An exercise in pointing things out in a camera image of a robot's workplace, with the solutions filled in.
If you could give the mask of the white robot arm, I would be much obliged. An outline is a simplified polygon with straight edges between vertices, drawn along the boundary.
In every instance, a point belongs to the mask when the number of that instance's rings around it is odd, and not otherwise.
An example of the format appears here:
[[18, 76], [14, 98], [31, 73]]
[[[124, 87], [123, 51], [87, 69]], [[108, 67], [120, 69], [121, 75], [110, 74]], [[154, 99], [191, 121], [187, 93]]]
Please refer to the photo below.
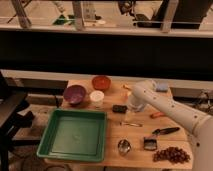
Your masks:
[[196, 138], [192, 171], [213, 171], [213, 116], [158, 94], [155, 85], [152, 80], [135, 83], [128, 108], [139, 112], [150, 104], [181, 125]]

